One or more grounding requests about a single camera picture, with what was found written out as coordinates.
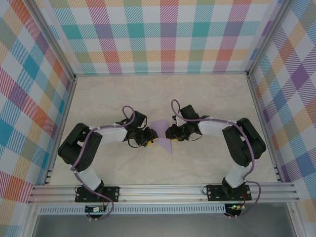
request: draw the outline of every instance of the black bracket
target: black bracket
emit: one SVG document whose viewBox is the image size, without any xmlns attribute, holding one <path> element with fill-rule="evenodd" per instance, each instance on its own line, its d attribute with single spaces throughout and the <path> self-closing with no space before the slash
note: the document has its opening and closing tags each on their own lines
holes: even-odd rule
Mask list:
<svg viewBox="0 0 316 237">
<path fill-rule="evenodd" d="M 231 195 L 229 198 L 223 190 L 223 185 L 207 185 L 206 194 L 208 201 L 250 201 L 252 199 L 248 185 L 242 185 L 240 192 Z"/>
<path fill-rule="evenodd" d="M 107 187 L 104 186 L 102 190 L 102 195 L 110 198 L 113 202 L 119 201 L 119 187 Z M 76 190 L 75 202 L 98 202 L 102 203 L 103 198 L 91 193 L 86 188 L 80 186 Z"/>
</svg>

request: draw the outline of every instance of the purple cable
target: purple cable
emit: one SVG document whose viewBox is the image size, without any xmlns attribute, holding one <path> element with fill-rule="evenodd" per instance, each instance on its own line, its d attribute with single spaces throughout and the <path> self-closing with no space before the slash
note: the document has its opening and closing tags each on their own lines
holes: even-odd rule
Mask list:
<svg viewBox="0 0 316 237">
<path fill-rule="evenodd" d="M 176 102 L 176 103 L 177 103 L 178 108 L 179 108 L 179 109 L 178 109 L 178 112 L 176 112 L 175 109 L 173 108 L 173 102 Z M 231 125 L 235 126 L 235 127 L 239 130 L 239 132 L 242 134 L 242 136 L 243 136 L 244 139 L 245 139 L 245 142 L 246 142 L 246 144 L 247 144 L 247 146 L 248 146 L 248 148 L 249 148 L 250 155 L 251 155 L 251 168 L 250 168 L 250 170 L 243 176 L 243 179 L 245 180 L 246 177 L 247 177 L 247 176 L 253 171 L 253 169 L 255 168 L 255 155 L 254 155 L 254 153 L 253 153 L 253 150 L 252 150 L 252 147 L 251 147 L 251 145 L 250 145 L 250 142 L 249 142 L 249 140 L 248 140 L 246 134 L 243 132 L 242 128 L 241 128 L 240 126 L 238 126 L 238 125 L 237 125 L 236 123 L 234 123 L 234 122 L 226 121 L 226 120 L 221 120 L 221 119 L 216 119 L 216 118 L 186 119 L 186 118 L 183 118 L 182 116 L 180 116 L 180 115 L 178 114 L 179 111 L 180 111 L 180 108 L 181 108 L 181 107 L 180 107 L 180 103 L 179 103 L 176 99 L 173 99 L 173 100 L 171 101 L 171 109 L 172 109 L 172 111 L 174 112 L 174 114 L 175 114 L 178 118 L 180 118 L 180 119 L 182 119 L 182 120 L 184 120 L 184 121 L 187 121 L 187 122 L 215 121 L 215 122 L 221 122 L 221 123 L 228 123 L 228 124 L 231 124 Z M 245 212 L 245 213 L 243 213 L 243 214 L 241 214 L 241 215 L 239 215 L 239 216 L 243 216 L 243 215 L 245 215 L 246 213 L 248 213 L 248 212 L 258 203 L 259 198 L 260 198 L 260 195 L 261 195 L 261 186 L 260 186 L 259 183 L 255 182 L 255 181 L 247 181 L 247 180 L 246 180 L 246 182 L 247 182 L 247 183 L 254 183 L 254 184 L 258 185 L 259 193 L 258 193 L 258 197 L 257 197 L 257 199 L 255 200 L 255 202 L 254 202 L 254 204 L 252 205 L 252 207 L 251 207 L 247 212 Z"/>
<path fill-rule="evenodd" d="M 135 111 L 134 111 L 134 109 L 133 109 L 132 107 L 130 107 L 129 105 L 123 106 L 122 111 L 123 111 L 123 114 L 124 114 L 124 116 L 125 116 L 126 118 L 128 118 L 128 117 L 126 116 L 126 113 L 125 113 L 125 111 L 124 111 L 125 108 L 130 108 L 130 109 L 132 110 L 132 112 L 133 112 L 133 118 L 132 118 L 132 120 L 131 120 L 130 122 L 128 122 L 127 124 L 123 124 L 123 125 L 117 125 L 117 126 L 116 126 L 116 125 L 105 125 L 105 126 L 96 127 L 96 128 L 94 128 L 94 129 L 90 130 L 89 133 L 87 134 L 85 140 L 84 140 L 84 143 L 83 143 L 83 145 L 82 145 L 82 148 L 81 148 L 81 151 L 80 151 L 80 153 L 79 153 L 79 156 L 78 156 L 77 160 L 75 161 L 75 163 L 73 164 L 73 166 L 71 166 L 71 168 L 70 168 L 70 170 L 74 172 L 75 177 L 78 179 L 78 181 L 79 181 L 80 183 L 82 183 L 82 186 L 83 186 L 83 187 L 85 187 L 85 188 L 86 188 L 88 191 L 90 191 L 91 193 L 93 193 L 93 194 L 95 194 L 95 195 L 98 195 L 98 196 L 100 196 L 100 197 L 102 197 L 102 198 L 108 200 L 108 201 L 112 204 L 111 210 L 110 210 L 107 214 L 101 216 L 101 217 L 98 218 L 98 219 L 93 219 L 93 218 L 91 218 L 91 217 L 90 217 L 90 213 L 88 213 L 88 217 L 91 218 L 91 220 L 97 221 L 97 220 L 102 220 L 102 219 L 108 217 L 108 216 L 110 215 L 110 213 L 114 210 L 114 203 L 113 203 L 113 201 L 112 201 L 110 198 L 108 198 L 108 197 L 106 197 L 106 196 L 104 196 L 104 195 L 102 195 L 102 194 L 99 194 L 99 193 L 93 191 L 93 190 L 90 189 L 87 185 L 85 185 L 85 184 L 82 182 L 82 180 L 80 179 L 80 177 L 78 176 L 77 172 L 75 171 L 75 167 L 76 167 L 77 164 L 79 163 L 79 161 L 80 161 L 80 159 L 81 159 L 81 157 L 82 157 L 83 151 L 84 151 L 84 149 L 85 149 L 85 146 L 86 146 L 86 144 L 87 144 L 87 141 L 88 141 L 90 135 L 91 135 L 94 131 L 100 130 L 100 129 L 104 129 L 104 128 L 109 128 L 109 127 L 126 127 L 126 126 L 130 125 L 130 124 L 134 121 L 134 119 L 135 119 Z"/>
</svg>

